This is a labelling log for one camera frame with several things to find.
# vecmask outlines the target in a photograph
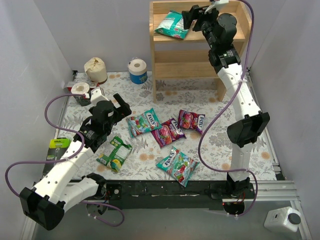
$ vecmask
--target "white wall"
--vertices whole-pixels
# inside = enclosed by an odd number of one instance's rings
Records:
[[[313,239],[320,238],[320,2],[287,0],[251,68],[285,176],[294,180]]]
[[[17,161],[46,159],[54,136],[44,118],[47,102],[63,92],[72,71],[33,0],[0,0],[0,233],[19,239],[24,224],[20,200],[5,183],[6,168]],[[63,100],[53,105],[49,117],[57,123]],[[12,168],[14,189],[31,187],[43,165]]]
[[[34,1],[73,70],[83,72],[92,57],[101,57],[108,71],[126,71],[133,57],[144,59],[151,69],[150,0]],[[250,66],[285,0],[248,1],[256,15]]]

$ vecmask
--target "green candy bag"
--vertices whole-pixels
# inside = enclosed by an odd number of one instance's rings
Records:
[[[198,161],[193,160],[173,146],[170,155],[165,157],[156,166],[186,187],[198,164]]]
[[[184,29],[184,19],[182,14],[170,10],[165,19],[154,31],[158,34],[167,35],[177,39],[184,39],[189,29]]]
[[[126,121],[128,123],[130,136],[132,138],[162,128],[157,114],[153,108],[145,111],[141,115],[130,116],[126,119]]]
[[[120,137],[115,136],[96,161],[118,173],[131,151],[131,145],[124,144]]]

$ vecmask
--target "candy bag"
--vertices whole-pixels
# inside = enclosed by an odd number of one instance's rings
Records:
[[[182,14],[171,10],[154,31],[162,35],[184,39],[189,30],[184,29]]]
[[[173,146],[170,155],[165,157],[156,166],[166,171],[182,186],[186,187],[198,164],[198,161],[193,160]]]
[[[155,140],[160,145],[160,148],[163,148],[180,138],[186,138],[186,135],[178,126],[178,123],[174,118],[165,121],[161,126],[162,127],[160,129],[151,132]]]
[[[131,145],[124,144],[120,137],[115,136],[96,161],[118,173],[131,150]]]
[[[161,124],[153,108],[139,116],[128,117],[126,120],[132,138],[161,128]]]
[[[180,110],[178,118],[179,127],[183,129],[196,130],[198,133],[202,134],[205,117],[206,115],[204,114]]]

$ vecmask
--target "floral tablecloth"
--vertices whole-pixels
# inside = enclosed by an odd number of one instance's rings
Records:
[[[85,73],[78,73],[76,82],[89,82]],[[132,115],[139,115],[154,108],[161,122],[171,118],[178,120],[179,110],[187,110],[205,114],[206,128],[210,121],[227,104],[229,98],[223,102],[217,100],[214,81],[212,79],[171,79],[157,81],[157,103],[153,102],[152,76],[148,72],[148,80],[144,84],[134,84],[130,81],[128,72],[110,72],[108,80],[102,84],[106,97],[111,99],[115,106],[118,103],[113,95],[119,93],[129,103]],[[92,105],[80,106],[73,97],[69,98],[62,125],[64,128],[78,130],[82,121],[90,116],[89,108]],[[210,166],[216,169],[228,170],[232,159],[232,145],[227,136],[227,127],[235,122],[234,109],[230,107],[208,131],[202,143],[202,157]],[[185,130],[186,139],[182,138],[168,146],[160,148],[151,133],[137,138],[129,135],[127,121],[122,120],[113,127],[108,140],[97,150],[95,155],[74,175],[73,179],[81,179],[90,173],[97,173],[108,180],[172,180],[166,172],[156,167],[156,163],[169,155],[172,146],[196,161],[199,161],[197,149],[200,134]],[[73,133],[60,131],[59,137],[72,138]],[[119,136],[133,147],[132,153],[125,160],[119,173],[107,169],[96,161],[103,153],[107,143]],[[258,180],[276,180],[272,165],[271,154],[266,144],[266,135],[263,133],[252,149],[249,168],[256,174]],[[195,169],[191,180],[225,180],[226,174],[211,171],[201,162]]]

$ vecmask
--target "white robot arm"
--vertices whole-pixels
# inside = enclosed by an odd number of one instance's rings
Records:
[[[64,213],[82,200],[104,196],[106,180],[95,173],[87,175],[72,187],[67,187],[67,184],[81,165],[107,140],[113,125],[131,114],[129,105],[119,94],[113,96],[120,105],[118,108],[104,96],[100,87],[90,94],[86,93],[85,97],[90,98],[93,107],[89,110],[92,116],[83,121],[79,130],[84,137],[84,147],[71,157],[82,146],[82,140],[76,134],[61,157],[66,161],[57,163],[32,189],[25,187],[19,194],[24,214],[47,230],[55,228]]]
[[[229,13],[219,13],[219,9],[229,1],[213,1],[211,6],[192,6],[189,11],[182,11],[184,29],[189,29],[196,20],[193,31],[201,31],[210,50],[208,58],[218,77],[226,88],[226,94],[232,98],[240,81],[241,87],[233,100],[237,122],[227,128],[232,142],[232,161],[227,174],[225,194],[240,195],[250,186],[249,167],[251,150],[258,136],[270,120],[267,112],[263,113],[255,103],[246,80],[242,80],[243,70],[240,57],[233,45],[237,33],[237,19]]]
[[[237,63],[231,64],[228,68],[221,68],[217,75],[222,80],[226,88],[226,94],[228,97],[232,98],[238,88],[239,82],[241,81],[242,66]],[[233,108],[236,121],[241,121],[245,119],[246,116],[253,117],[261,113],[261,109],[254,101],[245,80],[242,81],[240,91],[233,100]],[[232,160],[230,169],[248,169],[252,148],[252,142],[244,145],[243,147],[240,147],[236,143],[232,143]],[[229,172],[229,176],[235,182],[243,181],[247,179],[249,173],[243,171]]]

